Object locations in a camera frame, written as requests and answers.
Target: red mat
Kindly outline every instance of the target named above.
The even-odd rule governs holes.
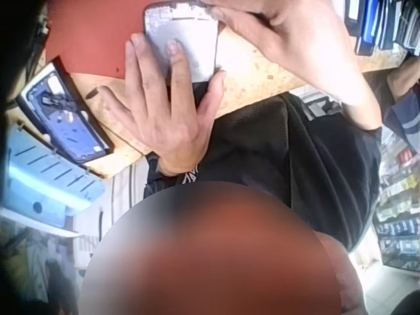
[[[143,30],[143,10],[160,0],[48,0],[47,61],[67,72],[124,78],[125,42]]]

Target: smartphone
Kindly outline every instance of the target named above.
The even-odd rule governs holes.
[[[170,86],[167,43],[181,43],[190,62],[194,98],[199,104],[215,74],[219,22],[199,1],[165,2],[144,10],[144,32],[154,50],[157,63]]]

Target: person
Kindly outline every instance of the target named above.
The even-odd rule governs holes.
[[[420,152],[420,58],[398,68],[365,74],[382,109],[383,122],[414,152]]]
[[[229,73],[215,74],[196,109],[188,59],[173,39],[169,101],[147,38],[133,34],[125,46],[127,104],[108,87],[98,90],[109,111],[153,151],[143,202],[194,181],[241,184],[276,198],[336,258],[342,313],[365,314],[347,252],[369,227],[379,195],[382,117],[344,24],[330,0],[203,2],[269,61],[340,99],[343,110],[309,121],[301,101],[286,93],[215,120]]]

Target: hand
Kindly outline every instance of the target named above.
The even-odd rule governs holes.
[[[210,82],[198,110],[194,104],[188,59],[179,43],[168,43],[171,57],[171,102],[165,79],[143,34],[125,47],[125,94],[128,109],[107,87],[98,88],[115,118],[159,156],[167,176],[191,171],[204,157],[224,94],[225,72]]]
[[[216,5],[213,17],[256,46],[271,62],[344,102],[345,112],[357,126],[381,126],[380,107],[330,0],[202,1]],[[270,27],[249,12],[262,14]]]

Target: wooden workbench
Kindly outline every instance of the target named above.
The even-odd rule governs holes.
[[[359,58],[360,67],[363,72],[395,68],[404,57],[402,49],[398,52],[376,50],[373,57]],[[277,64],[269,62],[255,47],[229,28],[225,28],[219,36],[217,66],[227,71],[225,96],[217,117],[305,84]],[[123,80],[81,73],[73,73],[72,78],[82,96],[97,86],[107,85],[125,102]],[[87,164],[93,171],[109,178],[150,152],[112,117],[99,96],[88,100],[87,105],[115,144],[113,154]],[[32,126],[18,108],[9,112],[9,117],[11,121],[26,120],[27,125]]]

